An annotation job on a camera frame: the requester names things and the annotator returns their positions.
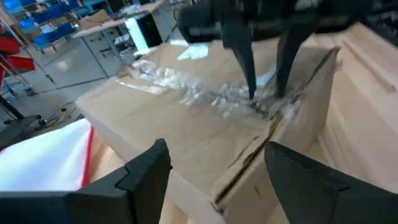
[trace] red shelf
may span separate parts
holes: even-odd
[[[0,52],[4,54],[18,54],[20,52],[18,41],[10,37],[0,37]]]
[[[18,57],[7,55],[6,60],[18,71],[18,72],[29,72],[35,70],[35,65],[31,58]],[[3,65],[9,68],[8,64],[4,61],[1,61]]]

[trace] clear plastic wrap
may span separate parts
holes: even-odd
[[[276,113],[289,117],[300,107],[303,99],[303,88],[297,86],[290,90],[283,99],[275,100],[274,82],[264,88],[258,88],[254,100],[249,100],[246,85],[210,83],[199,76],[160,67],[154,62],[139,60],[128,68],[132,77],[147,80],[166,89],[180,90],[183,97],[179,103],[194,105],[196,102],[207,102],[224,118],[250,116],[252,118],[270,119]]]

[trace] white cloth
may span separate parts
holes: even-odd
[[[87,182],[92,138],[81,119],[0,151],[0,191],[78,190]]]
[[[276,65],[273,65],[268,72],[256,77],[257,87],[264,88],[269,83],[272,77],[274,77],[276,73]]]

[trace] red stripe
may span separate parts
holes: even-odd
[[[8,148],[4,148],[2,151],[0,151],[0,155],[1,155],[2,153],[4,153],[7,149],[8,149]]]
[[[86,155],[86,162],[85,162],[85,169],[83,171],[83,180],[81,182],[81,187],[86,186],[89,181],[90,181],[90,156],[91,156],[91,148],[93,146],[93,140],[94,140],[94,128],[90,128],[90,136],[88,138],[88,144],[87,144],[87,155]]]

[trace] shelf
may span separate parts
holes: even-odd
[[[29,6],[34,6],[34,5],[38,5],[38,4],[51,4],[51,3],[55,3],[58,2],[58,0],[48,0],[48,1],[44,1],[44,2],[33,2],[30,4],[26,4],[26,5],[20,5],[14,9],[7,9],[4,8],[5,11],[10,14],[11,16],[26,16],[26,8]]]
[[[20,47],[18,41],[10,37],[0,36],[0,54],[18,54],[20,52]]]
[[[66,12],[64,15],[62,15],[60,17],[52,18],[50,20],[44,21],[44,22],[42,22],[40,24],[37,24],[37,26],[32,26],[32,27],[29,27],[29,28],[22,28],[22,32],[24,34],[31,34],[31,33],[35,32],[37,30],[40,30],[41,29],[40,27],[42,27],[42,26],[44,26],[44,25],[46,25],[46,24],[48,24],[50,22],[53,22],[53,21],[55,21],[55,20],[57,20],[59,18],[65,17],[67,14],[68,14],[68,12]]]
[[[57,44],[57,43],[59,43],[59,42],[61,42],[61,40],[63,40],[63,39],[65,39],[66,38],[66,36],[63,36],[63,37],[61,37],[61,38],[59,38],[58,40],[55,40],[55,41],[53,41],[53,42],[49,42],[49,43],[47,43],[47,44],[42,44],[42,45],[35,45],[35,48],[37,49],[37,50],[44,50],[44,49],[46,49],[47,47],[52,47],[52,46],[54,46],[55,44]]]
[[[24,73],[35,70],[34,62],[31,58],[7,55],[5,58],[0,59],[0,62],[5,65],[8,69],[12,66],[18,73]]]

